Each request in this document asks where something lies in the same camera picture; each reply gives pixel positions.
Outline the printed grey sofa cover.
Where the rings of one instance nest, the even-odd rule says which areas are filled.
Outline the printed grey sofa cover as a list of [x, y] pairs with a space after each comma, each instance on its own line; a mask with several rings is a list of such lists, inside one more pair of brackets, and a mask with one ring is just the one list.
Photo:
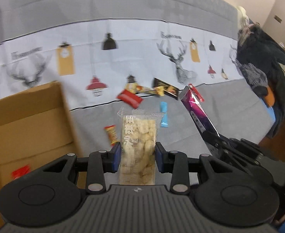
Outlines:
[[121, 134], [117, 99], [154, 78], [198, 88], [219, 133], [260, 142], [273, 125], [236, 69], [237, 11], [223, 0], [0, 0], [0, 99], [60, 82], [88, 156]]

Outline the red snack packet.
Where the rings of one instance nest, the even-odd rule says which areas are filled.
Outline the red snack packet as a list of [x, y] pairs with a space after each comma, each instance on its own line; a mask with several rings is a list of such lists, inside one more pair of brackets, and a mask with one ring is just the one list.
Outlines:
[[141, 97], [131, 93], [128, 90], [123, 90], [120, 94], [118, 94], [117, 99], [125, 102], [134, 109], [137, 109], [143, 101]]

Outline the purple silver snack bar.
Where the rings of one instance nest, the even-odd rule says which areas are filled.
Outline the purple silver snack bar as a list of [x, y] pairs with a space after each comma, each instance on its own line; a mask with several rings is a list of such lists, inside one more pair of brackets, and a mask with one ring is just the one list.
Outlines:
[[179, 94], [179, 99], [190, 114], [201, 136], [203, 136], [203, 132], [206, 130], [215, 131], [218, 133], [215, 126], [205, 113], [200, 102], [198, 101], [198, 99], [196, 99], [194, 93], [188, 85], [186, 85]]

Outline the dark clothes pile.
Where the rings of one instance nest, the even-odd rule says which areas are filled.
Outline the dark clothes pile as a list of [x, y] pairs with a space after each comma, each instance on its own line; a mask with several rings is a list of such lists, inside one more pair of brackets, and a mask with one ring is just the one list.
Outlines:
[[236, 66], [253, 92], [271, 107], [275, 122], [268, 132], [274, 137], [285, 121], [285, 49], [247, 16], [239, 6]]

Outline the black brown chocolate packet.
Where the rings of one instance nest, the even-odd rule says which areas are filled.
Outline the black brown chocolate packet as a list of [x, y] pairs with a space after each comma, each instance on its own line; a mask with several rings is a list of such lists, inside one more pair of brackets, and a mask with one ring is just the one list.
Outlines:
[[178, 100], [179, 89], [177, 87], [172, 86], [171, 84], [168, 84], [168, 83], [161, 81], [160, 79], [157, 79], [157, 78], [154, 78], [153, 86], [154, 87], [162, 86], [164, 89], [165, 95], [170, 96], [170, 97]]

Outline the clear rice cracker snack pack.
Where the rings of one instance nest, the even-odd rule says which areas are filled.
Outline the clear rice cracker snack pack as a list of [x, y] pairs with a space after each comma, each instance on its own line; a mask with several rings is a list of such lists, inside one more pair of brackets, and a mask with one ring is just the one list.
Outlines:
[[148, 186], [155, 184], [155, 144], [163, 113], [121, 108], [122, 155], [119, 184]]

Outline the red white packet in box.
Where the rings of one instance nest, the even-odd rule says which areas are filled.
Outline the red white packet in box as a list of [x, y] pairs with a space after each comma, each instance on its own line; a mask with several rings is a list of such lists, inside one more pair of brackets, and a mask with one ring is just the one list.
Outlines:
[[18, 179], [28, 173], [30, 173], [31, 170], [30, 170], [30, 166], [29, 165], [25, 165], [23, 167], [20, 167], [19, 169], [16, 169], [14, 170], [12, 173], [11, 173], [11, 176], [12, 176], [12, 179], [15, 180], [15, 179]]

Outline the brown cardboard box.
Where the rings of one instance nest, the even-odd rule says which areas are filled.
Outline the brown cardboard box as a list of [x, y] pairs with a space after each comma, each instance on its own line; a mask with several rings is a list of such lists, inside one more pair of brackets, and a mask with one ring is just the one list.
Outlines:
[[83, 155], [60, 82], [0, 99], [0, 189], [14, 171], [34, 170], [67, 153]]

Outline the blue stick sachet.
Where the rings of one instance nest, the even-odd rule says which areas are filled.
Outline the blue stick sachet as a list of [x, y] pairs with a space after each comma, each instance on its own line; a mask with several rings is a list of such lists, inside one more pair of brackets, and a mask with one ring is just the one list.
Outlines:
[[168, 116], [167, 116], [167, 110], [168, 110], [168, 104], [166, 102], [160, 103], [160, 112], [162, 113], [162, 119], [161, 119], [161, 127], [168, 127]]

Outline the thin red stick sachet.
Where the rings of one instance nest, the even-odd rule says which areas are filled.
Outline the thin red stick sachet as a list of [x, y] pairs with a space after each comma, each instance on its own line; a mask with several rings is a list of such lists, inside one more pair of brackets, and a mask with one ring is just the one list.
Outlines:
[[201, 94], [198, 92], [198, 90], [193, 86], [193, 84], [188, 84], [189, 88], [194, 93], [196, 99], [198, 99], [199, 102], [204, 102], [204, 98], [201, 96]]

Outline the small red gold candy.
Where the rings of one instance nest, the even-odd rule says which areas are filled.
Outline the small red gold candy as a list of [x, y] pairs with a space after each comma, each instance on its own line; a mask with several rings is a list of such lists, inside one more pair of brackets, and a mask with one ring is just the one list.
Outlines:
[[119, 142], [118, 137], [117, 137], [117, 133], [116, 133], [116, 125], [106, 126], [106, 127], [104, 127], [104, 129], [108, 135], [111, 146], [116, 144], [116, 142]]

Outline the yellow chocolate bar wrapper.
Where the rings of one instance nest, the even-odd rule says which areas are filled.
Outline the yellow chocolate bar wrapper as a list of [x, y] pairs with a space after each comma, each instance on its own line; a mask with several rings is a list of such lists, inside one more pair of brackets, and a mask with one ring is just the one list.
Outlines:
[[137, 82], [127, 83], [125, 86], [125, 90], [133, 94], [148, 94], [148, 95], [158, 95], [158, 96], [164, 96], [165, 94], [163, 86], [150, 88], [150, 87], [141, 86]]

